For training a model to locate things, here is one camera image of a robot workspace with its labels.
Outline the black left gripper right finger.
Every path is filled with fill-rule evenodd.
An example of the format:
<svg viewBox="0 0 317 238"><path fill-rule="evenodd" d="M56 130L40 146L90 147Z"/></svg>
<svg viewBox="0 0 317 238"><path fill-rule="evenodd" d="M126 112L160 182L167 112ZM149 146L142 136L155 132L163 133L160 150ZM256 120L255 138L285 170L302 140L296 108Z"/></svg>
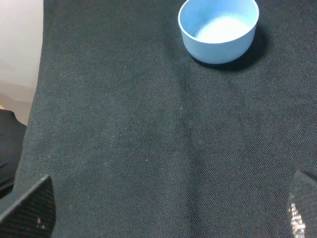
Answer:
<svg viewBox="0 0 317 238"><path fill-rule="evenodd" d="M317 236L317 177L296 171L287 203L288 221L294 238Z"/></svg>

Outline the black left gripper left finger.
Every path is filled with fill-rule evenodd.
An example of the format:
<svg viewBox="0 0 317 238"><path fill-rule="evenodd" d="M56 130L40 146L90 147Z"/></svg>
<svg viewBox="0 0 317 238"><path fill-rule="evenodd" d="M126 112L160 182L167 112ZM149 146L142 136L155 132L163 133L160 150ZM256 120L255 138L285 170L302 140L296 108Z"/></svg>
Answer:
<svg viewBox="0 0 317 238"><path fill-rule="evenodd" d="M2 238L50 238L55 226L52 179L36 176L0 200Z"/></svg>

